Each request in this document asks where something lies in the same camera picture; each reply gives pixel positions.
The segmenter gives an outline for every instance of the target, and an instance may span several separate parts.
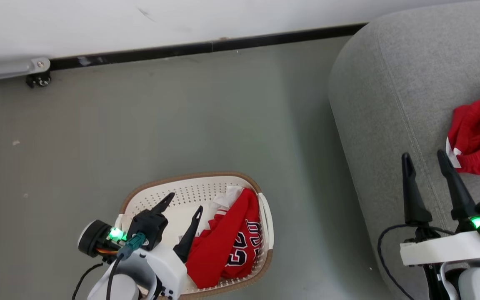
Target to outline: white plastic basket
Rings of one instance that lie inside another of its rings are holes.
[[[198,232],[207,227],[208,220],[211,220],[215,213],[215,209],[211,209],[209,204],[218,193],[224,193],[225,187],[228,185],[249,188],[257,194],[263,237],[261,251],[255,259],[251,274],[247,277],[221,280],[218,285],[206,289],[198,289],[188,278],[185,292],[181,295],[182,299],[201,298],[252,285],[268,270],[272,261],[274,230],[272,213],[259,185],[247,175],[237,172],[197,173],[139,186],[127,196],[122,205],[115,226],[128,231],[131,220],[137,213],[144,209],[151,209],[168,193],[174,192],[175,198],[168,209],[164,211],[164,216],[168,219],[168,226],[162,235],[162,243],[173,247],[179,243],[179,237],[185,233],[192,216],[200,205],[203,206],[203,215]]]

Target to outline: black caster wheel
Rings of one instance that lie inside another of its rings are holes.
[[[25,83],[31,88],[34,89],[38,87],[47,87],[51,83],[51,75],[49,71],[27,75],[25,78]]]

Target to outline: gray floor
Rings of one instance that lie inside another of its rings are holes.
[[[88,222],[141,183],[215,170],[260,184],[275,246],[258,283],[213,298],[390,298],[326,96],[347,39],[0,82],[0,300],[69,299],[98,262],[76,249]]]

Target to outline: gray sofa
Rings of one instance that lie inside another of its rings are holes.
[[[343,48],[329,100],[374,249],[383,229],[404,223],[400,157],[409,152],[433,226],[455,230],[436,151],[445,148],[453,110],[480,99],[480,2],[419,8],[381,17]],[[476,201],[480,176],[462,175]],[[427,299],[421,268],[404,267],[404,228],[387,234],[383,256],[415,299]],[[381,274],[396,298],[405,298]]]

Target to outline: brown basket rim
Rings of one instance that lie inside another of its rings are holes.
[[[157,181],[149,182],[149,183],[146,183],[146,184],[143,184],[143,185],[139,186],[138,188],[136,188],[135,190],[130,192],[130,194],[128,194],[128,196],[125,198],[125,200],[123,201],[122,207],[120,209],[120,213],[122,213],[122,214],[125,213],[125,211],[127,209],[127,205],[129,204],[131,199],[133,199],[136,196],[136,194],[138,194],[139,192],[141,192],[142,190],[145,190],[147,188],[152,188],[154,186],[167,184],[167,183],[172,183],[172,182],[177,182],[177,181],[181,181],[181,180],[187,180],[187,179],[202,178],[202,177],[222,177],[222,176],[240,177],[240,178],[244,179],[246,182],[248,182],[249,184],[251,184],[251,186],[253,186],[253,188],[255,189],[255,192],[257,194],[262,192],[261,189],[260,189],[260,186],[255,182],[255,180],[253,180],[251,177],[249,177],[248,175],[246,175],[244,173],[234,172],[234,171],[194,173],[194,174],[181,175],[181,176],[177,176],[177,177],[171,177],[171,178],[167,178],[167,179],[157,180]],[[202,298],[202,297],[207,297],[207,296],[212,296],[212,295],[217,295],[217,294],[221,294],[221,293],[230,292],[232,290],[236,290],[236,289],[246,287],[248,285],[252,285],[255,282],[257,282],[261,277],[263,277],[264,274],[268,271],[270,263],[272,262],[272,256],[273,256],[273,249],[269,249],[267,251],[267,254],[266,254],[266,260],[264,261],[264,265],[262,266],[259,273],[257,273],[257,275],[255,275],[255,276],[247,279],[246,281],[242,281],[242,282],[239,282],[239,283],[234,283],[234,284],[229,285],[227,287],[220,287],[220,288],[215,288],[215,289],[212,289],[212,290],[206,290],[206,291],[203,291],[203,292],[194,292],[194,293],[191,293],[191,294],[183,294],[183,295],[181,295],[181,299],[198,299],[198,298]]]

